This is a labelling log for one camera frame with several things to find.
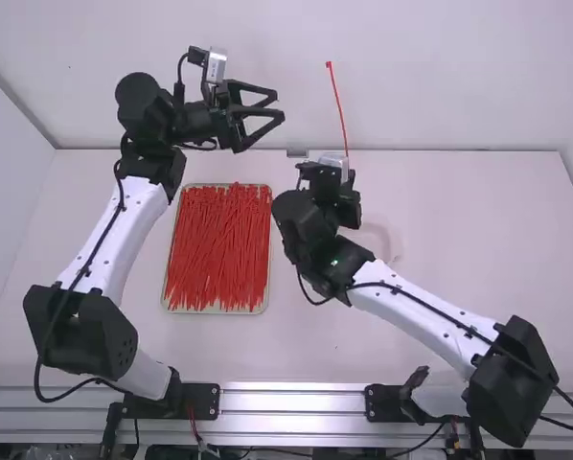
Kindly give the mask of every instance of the red zip tie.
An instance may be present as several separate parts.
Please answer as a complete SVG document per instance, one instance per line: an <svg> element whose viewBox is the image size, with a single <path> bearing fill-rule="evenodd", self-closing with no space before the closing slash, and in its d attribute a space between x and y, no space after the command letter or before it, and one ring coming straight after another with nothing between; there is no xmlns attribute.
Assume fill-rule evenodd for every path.
<svg viewBox="0 0 573 460"><path fill-rule="evenodd" d="M340 97L337 94L337 85L335 84L335 76L333 75L333 63L328 60L325 62L325 67L329 69L329 75L332 78L333 94L335 95L335 102L337 103L337 111L340 114L340 124L342 125L342 136L344 137L344 151L346 151L346 156L348 156L348 140L346 138L346 125L344 124L344 114L342 113L342 104L340 103Z"/></svg>

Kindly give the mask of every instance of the wire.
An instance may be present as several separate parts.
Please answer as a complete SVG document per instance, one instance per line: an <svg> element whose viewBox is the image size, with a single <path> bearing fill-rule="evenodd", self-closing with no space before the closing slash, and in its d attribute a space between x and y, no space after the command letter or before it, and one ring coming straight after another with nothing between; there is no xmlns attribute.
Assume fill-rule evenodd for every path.
<svg viewBox="0 0 573 460"><path fill-rule="evenodd" d="M306 297L306 300L308 302L310 302L313 305L318 306L318 305L326 304L327 302L329 302L330 300L333 299L333 297L326 297L323 300L318 300L318 301L312 300L312 298L309 296L309 294L306 292L306 289L304 288L304 283L302 281L302 274L300 273L299 268L296 268L296 269L297 269L297 282L299 283L299 287L301 288L302 292L304 293L304 297Z"/></svg>
<svg viewBox="0 0 573 460"><path fill-rule="evenodd" d="M133 419L133 426L135 427L135 451L140 448L140 427L137 425L137 417Z"/></svg>
<svg viewBox="0 0 573 460"><path fill-rule="evenodd" d="M540 372L538 372L536 369L534 369L532 366L530 366L529 364L527 364L525 361L521 360L520 358L516 357L515 355L513 355L512 353L510 353L508 350L504 349L503 347L501 347L500 345L495 344L492 340L490 340L489 338L487 338L486 336L484 336L483 334L481 334L480 332L478 332L475 328L473 328L472 326L468 326L464 323L462 323L461 321L459 321L458 319L453 318L452 316L450 316L447 313L444 313L441 310L438 310L437 308L433 307L432 305L429 305L425 300L420 299L419 297L417 297L414 294L411 294L410 292L401 289L401 287L397 287L397 286L392 286L392 285L388 285L386 283L383 282L370 282L370 283L360 283L358 285L353 285L347 288L347 290L353 290L353 289L357 289L357 288L371 288L371 287L378 287L378 288L388 288L391 289L392 292L394 294L401 294L404 297L407 297L408 299L416 302L417 304L421 305L422 307L425 307L426 309L433 311L434 313L442 316L443 318L445 318L445 320L449 321L450 323L454 324L457 328L459 329L463 329L464 331L467 332L467 334L472 335L476 338L478 338L479 340L482 340L483 342L485 342L487 345L489 345L493 350L495 350L496 352L500 353L501 355L505 356L507 359L509 359L510 361L514 362L515 364L517 364L518 366L520 366L522 369L525 369L526 371L528 371L530 374L534 375L535 377L537 377L538 379L545 381L547 380L546 376L543 376ZM563 391L561 390L557 384L555 384L554 382L551 381L551 384L553 385L553 390L559 395L561 396L566 403L568 403L568 405L573 409L573 400ZM565 429L569 429L570 431L573 431L573 425L568 425L564 422L560 422L558 420L555 419L551 419L549 417L546 417L544 415L540 415L539 416L540 420L544 420L545 422L555 425L555 426L560 426L562 428Z"/></svg>
<svg viewBox="0 0 573 460"><path fill-rule="evenodd" d="M440 432L440 430L442 428L444 428L444 425L446 425L446 422L442 422L424 441L420 442L419 444L417 444L416 446L412 447L412 448L406 448L404 450L400 450L397 453L394 453L393 455L391 455L390 457L386 457L387 459L391 459L391 458L398 458L401 457L403 455L406 455L410 452L414 452L415 450L418 450L420 448L422 448L425 444L427 444L428 442L430 442L433 438L436 437L436 435Z"/></svg>
<svg viewBox="0 0 573 460"><path fill-rule="evenodd" d="M121 154L123 154L125 152L126 143L127 143L127 137L126 137L126 135L124 135L123 138L121 139ZM60 401L64 398L67 398L69 395L71 395L75 391L80 390L83 386L86 386L89 383L97 383L97 384L102 383L102 384L112 388L113 390L119 391L121 393L126 393L126 391L122 390L121 388L118 388L117 386L113 385L109 381L95 377L95 378L84 380L84 381L78 383L77 385L72 386L69 390L61 393L60 395L54 396L52 398L48 398L42 394L40 383L39 383L39 374L41 371L41 366L43 365L44 360L46 358L46 353L48 351L48 343L50 342L50 339L52 338L53 332L55 330L55 325L57 324L57 321L58 321L58 318L60 317L60 314L62 313L63 309L67 305L67 301L69 300L71 293L74 291L74 288L78 285L78 283L80 282L82 277L88 276L91 273L90 266L93 264L93 260L95 259L95 256L97 255L100 248L102 247L103 241L105 240L105 238L107 237L107 234L109 233L112 226L114 225L114 222L116 222L117 217L122 212L126 211L125 191L123 189L123 183L122 183L121 179L118 177L118 169L119 169L120 164L121 164L121 160L118 160L116 163L114 163L114 167L113 167L114 177L116 178L116 183L118 185L118 190L119 190L119 202L118 202L118 205L116 206L116 210L114 211L112 218L110 219L109 223L106 225L102 234L99 236L99 239L95 243L93 250L91 251L88 258L86 259L86 262L84 262L81 269L78 271L78 274L74 278L74 281L69 286L69 288L67 288L67 290L63 293L63 295L60 299L60 302L58 303L57 308L55 309L53 317L50 320L50 323L48 323L48 328L46 329L46 334L44 334L41 348L39 350L39 353L37 354L37 361L35 362L35 369L34 369L34 391L35 391L35 395L37 396L37 398L42 403L55 403L57 401Z"/></svg>
<svg viewBox="0 0 573 460"><path fill-rule="evenodd" d="M337 94L337 85L335 84L335 76L333 75L333 63L328 60L325 62L325 67L329 69L329 75L332 78L333 94L335 95L335 103L337 104L337 111L340 114L340 124L342 125L342 136L344 137L344 151L346 156L348 156L348 139L346 137L346 125L344 124L344 113L342 112L342 104L340 103L340 97Z"/></svg>
<svg viewBox="0 0 573 460"><path fill-rule="evenodd" d="M204 147L203 146L204 142L208 142L208 143L212 144L212 146L205 146ZM211 150L217 149L218 142L216 139L212 139L211 137L208 137L207 139L204 139L203 141L201 141L201 144L199 144L199 145L182 143L182 144L178 144L178 146L182 149L211 151Z"/></svg>
<svg viewBox="0 0 573 460"><path fill-rule="evenodd" d="M294 450L287 450L285 448L251 448L251 451L255 452L276 452L276 453L286 453L288 455L294 455L296 457L306 457L312 458L311 453L296 452Z"/></svg>
<svg viewBox="0 0 573 460"><path fill-rule="evenodd" d="M250 452L252 452L252 450L253 448L248 448L242 455L240 455L239 457L235 457L233 460L243 460L248 456Z"/></svg>
<svg viewBox="0 0 573 460"><path fill-rule="evenodd" d="M184 59L189 56L188 53L182 55L182 57L178 60L178 83L182 82L182 64L184 63Z"/></svg>

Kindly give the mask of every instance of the black clamp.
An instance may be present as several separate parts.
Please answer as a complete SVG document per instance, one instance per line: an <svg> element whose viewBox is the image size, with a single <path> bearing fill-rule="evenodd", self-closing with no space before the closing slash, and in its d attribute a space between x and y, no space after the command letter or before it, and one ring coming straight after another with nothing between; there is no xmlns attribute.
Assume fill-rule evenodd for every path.
<svg viewBox="0 0 573 460"><path fill-rule="evenodd" d="M404 385L373 383L365 387L365 417L372 423L415 422L424 425L434 419L423 412L414 401L412 391L421 386L429 375L428 366L420 366Z"/></svg>

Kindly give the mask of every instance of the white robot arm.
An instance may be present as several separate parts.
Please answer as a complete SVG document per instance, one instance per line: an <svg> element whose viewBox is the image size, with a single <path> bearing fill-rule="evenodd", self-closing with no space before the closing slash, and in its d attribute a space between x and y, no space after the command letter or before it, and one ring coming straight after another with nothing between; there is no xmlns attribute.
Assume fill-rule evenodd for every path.
<svg viewBox="0 0 573 460"><path fill-rule="evenodd" d="M361 224L355 171L347 157L326 154L296 167L296 190L276 196L272 215L308 300L319 305L336 298L392 323L442 357L463 380L441 399L425 391L426 366L405 385L370 385L370 422L400 421L403 415L420 424L443 416L471 417L514 447L523 446L538 419L573 429L540 415L553 391L572 407L573 402L557 387L559 376L533 325L517 316L502 325L457 308L338 235L339 226L357 229ZM307 189L300 189L302 181L308 181ZM325 300L312 301L302 278Z"/></svg>

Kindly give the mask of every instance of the table surface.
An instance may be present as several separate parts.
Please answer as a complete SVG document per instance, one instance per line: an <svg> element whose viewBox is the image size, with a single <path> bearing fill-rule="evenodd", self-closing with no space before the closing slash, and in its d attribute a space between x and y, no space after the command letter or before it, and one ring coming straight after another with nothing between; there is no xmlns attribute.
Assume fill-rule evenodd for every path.
<svg viewBox="0 0 573 460"><path fill-rule="evenodd" d="M36 353L22 298L31 284L50 285L75 256L111 193L118 156L56 156L0 299L0 385L30 385ZM296 161L281 150L188 157L183 184L266 183L276 195L297 178ZM353 151L351 164L363 226L343 233L455 305L500 322L512 314L528 319L563 386L573 390L573 188L559 154ZM401 383L423 364L450 374L422 344L374 316L336 301L308 305L275 227L265 312L166 312L160 295L175 210L151 230L122 309L147 353L183 379ZM47 385L77 380L49 369L42 374Z"/></svg>

